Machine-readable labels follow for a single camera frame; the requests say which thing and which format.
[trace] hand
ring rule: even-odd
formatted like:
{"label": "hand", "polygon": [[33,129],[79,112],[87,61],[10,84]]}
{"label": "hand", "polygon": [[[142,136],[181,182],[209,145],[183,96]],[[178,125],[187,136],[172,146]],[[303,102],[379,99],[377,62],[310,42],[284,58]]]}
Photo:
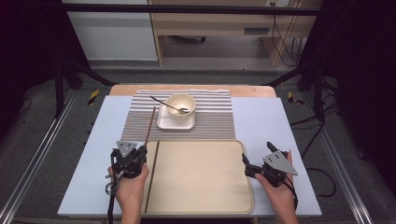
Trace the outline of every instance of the hand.
{"label": "hand", "polygon": [[[111,167],[108,167],[107,170],[112,176]],[[140,223],[143,193],[148,175],[149,168],[144,163],[142,173],[139,176],[135,178],[122,177],[120,179],[120,187],[117,190],[116,199],[122,211],[121,223]]]}
{"label": "hand", "polygon": [[[288,153],[288,161],[291,163],[291,151]],[[256,179],[260,182],[262,187],[267,192],[268,199],[276,212],[277,217],[281,223],[298,223],[297,216],[294,211],[293,194],[284,184],[278,188],[274,188],[268,180],[261,174],[255,174]],[[285,182],[290,184],[292,182],[292,175],[287,174],[289,179]]]}

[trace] gray floor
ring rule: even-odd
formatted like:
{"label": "gray floor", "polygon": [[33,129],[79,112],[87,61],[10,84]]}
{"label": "gray floor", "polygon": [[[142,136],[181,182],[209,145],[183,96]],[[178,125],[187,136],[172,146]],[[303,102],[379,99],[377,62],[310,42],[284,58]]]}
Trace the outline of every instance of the gray floor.
{"label": "gray floor", "polygon": [[[205,43],[185,43],[168,39],[163,66],[139,63],[137,70],[127,66],[95,65],[95,71],[110,80],[120,83],[189,83],[189,84],[246,84],[261,85],[285,74],[292,69],[280,65],[273,68],[269,65],[259,38],[243,37],[210,37]],[[84,85],[76,93],[76,98],[66,119],[49,148],[31,187],[15,214],[14,222],[24,223],[60,223],[61,221],[77,222],[56,213],[62,201],[63,193],[78,164],[92,125],[100,110],[104,97],[110,88],[95,80],[81,75]],[[297,92],[295,83],[298,77],[276,87],[276,94],[282,99],[290,122],[306,119],[311,116],[307,105],[311,91]],[[100,93],[93,105],[87,105],[93,90]],[[303,100],[305,105],[288,101],[292,92],[296,100]],[[32,101],[30,107],[21,112],[14,120],[8,136],[0,143],[0,206],[18,185],[30,159],[40,146],[47,130],[53,122],[55,113],[54,83],[48,81],[35,86],[26,92],[26,98]],[[325,100],[326,105],[336,103],[333,97]],[[317,126],[315,121],[292,126],[297,146],[303,152]],[[358,150],[350,137],[348,128],[337,108],[326,115],[322,133],[330,136],[336,152],[340,155],[347,173],[350,175],[361,200],[374,223],[396,223],[396,201],[383,183],[375,166],[358,157]],[[359,223],[342,189],[337,174],[329,160],[325,146],[319,136],[309,148],[304,158],[305,167],[313,167],[327,172],[334,180],[337,191],[332,197],[319,197],[318,201],[323,216],[301,218],[301,223]],[[314,189],[318,194],[332,191],[332,182],[325,175],[309,172]],[[261,223],[274,223],[272,219],[261,219]]]}

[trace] white tabletop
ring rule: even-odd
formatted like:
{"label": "white tabletop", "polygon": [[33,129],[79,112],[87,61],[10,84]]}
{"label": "white tabletop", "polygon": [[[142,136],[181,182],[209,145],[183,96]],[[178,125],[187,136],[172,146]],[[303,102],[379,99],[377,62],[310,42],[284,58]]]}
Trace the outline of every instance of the white tabletop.
{"label": "white tabletop", "polygon": [[[110,164],[110,153],[120,140],[132,99],[132,96],[106,97],[64,195],[59,215],[106,217],[109,196],[105,193],[105,185],[109,180],[105,176]],[[299,173],[293,178],[299,198],[296,214],[300,217],[321,216],[318,200],[280,99],[232,97],[232,104],[236,139],[244,144],[250,163],[262,165],[262,157],[271,153],[266,147],[268,141],[282,151],[291,150],[293,166]],[[252,179],[251,186],[254,208],[248,215],[239,217],[273,216],[275,213],[259,182]],[[116,217],[119,214],[120,207],[115,203],[114,215]]]}

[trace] white bowl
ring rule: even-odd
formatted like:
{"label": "white bowl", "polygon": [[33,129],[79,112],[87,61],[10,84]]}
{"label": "white bowl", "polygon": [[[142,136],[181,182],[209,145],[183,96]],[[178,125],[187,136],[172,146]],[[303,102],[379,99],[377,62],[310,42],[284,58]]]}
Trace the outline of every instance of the white bowl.
{"label": "white bowl", "polygon": [[174,108],[167,106],[166,109],[168,113],[170,114],[172,119],[176,121],[180,121],[180,122],[186,121],[193,114],[195,114],[195,107],[196,107],[195,99],[187,93],[183,93],[183,92],[175,93],[166,100],[166,103],[177,109],[187,108],[190,110],[190,113],[181,114]]}

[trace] spoon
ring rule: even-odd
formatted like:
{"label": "spoon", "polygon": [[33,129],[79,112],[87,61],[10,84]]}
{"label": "spoon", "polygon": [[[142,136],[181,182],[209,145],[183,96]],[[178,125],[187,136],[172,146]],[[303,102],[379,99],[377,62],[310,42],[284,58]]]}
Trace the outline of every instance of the spoon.
{"label": "spoon", "polygon": [[[163,104],[163,105],[166,105],[166,106],[169,106],[169,107],[171,107],[171,108],[174,108],[173,106],[167,105],[166,103],[164,103],[164,102],[162,102],[162,101],[156,99],[154,96],[151,96],[151,95],[150,95],[150,97],[151,97],[151,99],[153,99],[153,100],[155,100],[155,101],[157,101],[157,102],[159,102],[159,103],[161,103],[161,104]],[[190,113],[190,110],[189,110],[188,108],[179,108],[179,109],[174,108],[174,109],[177,110],[178,113],[180,113],[180,114],[188,114],[188,113]]]}

